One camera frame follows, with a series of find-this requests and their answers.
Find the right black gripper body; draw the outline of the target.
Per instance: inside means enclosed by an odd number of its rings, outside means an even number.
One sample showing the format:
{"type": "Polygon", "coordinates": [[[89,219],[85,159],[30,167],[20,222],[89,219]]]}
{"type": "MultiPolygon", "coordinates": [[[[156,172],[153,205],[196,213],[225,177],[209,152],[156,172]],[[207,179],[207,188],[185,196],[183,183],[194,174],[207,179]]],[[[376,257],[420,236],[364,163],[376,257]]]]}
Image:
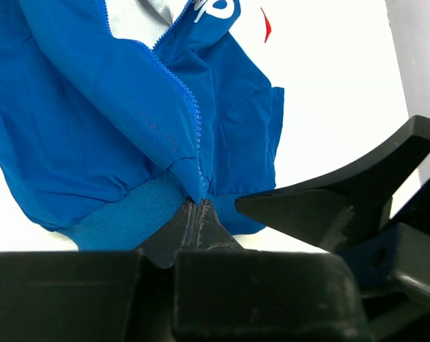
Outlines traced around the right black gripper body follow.
{"type": "Polygon", "coordinates": [[[378,235],[339,255],[375,341],[430,341],[430,178],[378,235]]]}

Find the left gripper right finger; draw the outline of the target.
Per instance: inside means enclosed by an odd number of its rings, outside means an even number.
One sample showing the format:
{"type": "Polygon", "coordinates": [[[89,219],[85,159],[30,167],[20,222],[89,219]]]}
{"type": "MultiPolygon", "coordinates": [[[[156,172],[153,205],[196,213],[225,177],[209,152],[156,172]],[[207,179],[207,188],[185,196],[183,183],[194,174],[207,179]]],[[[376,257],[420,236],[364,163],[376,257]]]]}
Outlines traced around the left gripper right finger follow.
{"type": "Polygon", "coordinates": [[[372,341],[354,277],[336,255],[243,249],[202,201],[175,260],[177,341],[372,341]]]}

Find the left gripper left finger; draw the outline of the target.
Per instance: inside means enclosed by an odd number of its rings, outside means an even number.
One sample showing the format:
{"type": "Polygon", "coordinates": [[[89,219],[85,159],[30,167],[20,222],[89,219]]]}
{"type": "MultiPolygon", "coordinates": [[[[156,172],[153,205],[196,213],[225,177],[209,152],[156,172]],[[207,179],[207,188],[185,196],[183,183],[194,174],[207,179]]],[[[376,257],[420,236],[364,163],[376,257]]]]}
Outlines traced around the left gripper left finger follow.
{"type": "Polygon", "coordinates": [[[0,252],[0,341],[172,341],[173,275],[196,206],[131,252],[0,252]]]}

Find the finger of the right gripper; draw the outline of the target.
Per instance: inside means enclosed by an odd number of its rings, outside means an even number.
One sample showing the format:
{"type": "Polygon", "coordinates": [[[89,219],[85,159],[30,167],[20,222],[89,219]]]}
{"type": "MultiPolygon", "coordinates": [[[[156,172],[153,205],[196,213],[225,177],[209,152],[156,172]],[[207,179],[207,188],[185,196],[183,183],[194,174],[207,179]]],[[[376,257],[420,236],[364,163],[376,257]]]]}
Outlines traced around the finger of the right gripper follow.
{"type": "Polygon", "coordinates": [[[415,115],[381,145],[328,174],[243,196],[242,215],[267,227],[338,252],[379,233],[393,194],[430,153],[430,118],[415,115]]]}

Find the blue white red jacket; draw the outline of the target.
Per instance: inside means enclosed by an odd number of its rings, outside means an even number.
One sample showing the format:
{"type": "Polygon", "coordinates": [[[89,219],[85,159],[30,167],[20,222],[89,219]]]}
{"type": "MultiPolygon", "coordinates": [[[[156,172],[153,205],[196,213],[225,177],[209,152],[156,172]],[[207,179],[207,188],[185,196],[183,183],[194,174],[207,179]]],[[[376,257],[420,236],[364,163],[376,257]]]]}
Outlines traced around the blue white red jacket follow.
{"type": "Polygon", "coordinates": [[[139,247],[184,207],[232,235],[275,186],[284,91],[231,34],[240,1],[0,1],[0,168],[79,250],[139,247]]]}

